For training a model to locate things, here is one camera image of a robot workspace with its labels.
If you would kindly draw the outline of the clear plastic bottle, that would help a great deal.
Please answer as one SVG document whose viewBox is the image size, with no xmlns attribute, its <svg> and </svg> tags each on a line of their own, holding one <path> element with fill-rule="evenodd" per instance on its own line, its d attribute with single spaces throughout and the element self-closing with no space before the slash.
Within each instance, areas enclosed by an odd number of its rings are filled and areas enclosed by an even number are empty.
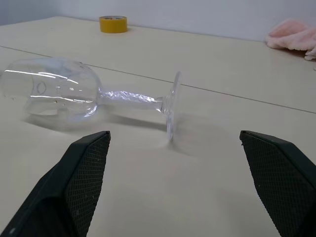
<svg viewBox="0 0 316 237">
<path fill-rule="evenodd" d="M 166 117 L 171 140 L 175 130 L 175 110 L 181 85 L 177 72 L 170 92 L 150 97 L 124 90 L 106 90 L 97 74 L 87 65 L 65 58 L 21 59 L 12 62 L 0 75 L 0 93 L 25 100 L 29 115 L 51 117 L 63 123 L 85 120 L 102 105 L 127 105 L 152 109 Z"/>
</svg>

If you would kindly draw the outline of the yellow tape roll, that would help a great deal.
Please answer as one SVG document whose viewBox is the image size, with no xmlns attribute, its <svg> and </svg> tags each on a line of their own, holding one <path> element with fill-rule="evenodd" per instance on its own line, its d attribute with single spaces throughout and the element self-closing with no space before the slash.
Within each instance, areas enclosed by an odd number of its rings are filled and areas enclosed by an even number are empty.
<svg viewBox="0 0 316 237">
<path fill-rule="evenodd" d="M 102 16 L 99 17 L 100 31 L 108 34 L 125 33 L 128 30 L 125 16 Z"/>
</svg>

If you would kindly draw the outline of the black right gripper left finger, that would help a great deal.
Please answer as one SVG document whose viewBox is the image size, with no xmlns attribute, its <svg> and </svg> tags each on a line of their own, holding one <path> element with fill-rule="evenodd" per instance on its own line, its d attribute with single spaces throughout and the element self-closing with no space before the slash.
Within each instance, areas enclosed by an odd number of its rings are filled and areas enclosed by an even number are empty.
<svg viewBox="0 0 316 237">
<path fill-rule="evenodd" d="M 102 190 L 109 131 L 73 142 L 36 183 L 0 237 L 86 237 Z"/>
</svg>

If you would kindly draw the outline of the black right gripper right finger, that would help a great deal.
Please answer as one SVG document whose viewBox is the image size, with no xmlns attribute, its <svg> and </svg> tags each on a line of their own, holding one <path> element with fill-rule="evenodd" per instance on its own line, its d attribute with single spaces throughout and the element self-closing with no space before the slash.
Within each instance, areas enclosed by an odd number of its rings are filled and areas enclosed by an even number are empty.
<svg viewBox="0 0 316 237">
<path fill-rule="evenodd" d="M 281 237 L 316 237 L 316 165 L 280 138 L 247 130 L 239 138 L 256 192 Z"/>
</svg>

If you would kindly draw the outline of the pink fluffy cloth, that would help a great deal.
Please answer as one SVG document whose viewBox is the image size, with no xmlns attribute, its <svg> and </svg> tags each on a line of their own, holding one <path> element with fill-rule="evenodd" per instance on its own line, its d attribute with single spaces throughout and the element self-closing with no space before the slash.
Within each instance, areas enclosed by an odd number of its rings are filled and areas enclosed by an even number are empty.
<svg viewBox="0 0 316 237">
<path fill-rule="evenodd" d="M 276 25 L 265 41 L 269 48 L 304 51 L 305 60 L 316 60 L 316 26 L 287 19 Z"/>
</svg>

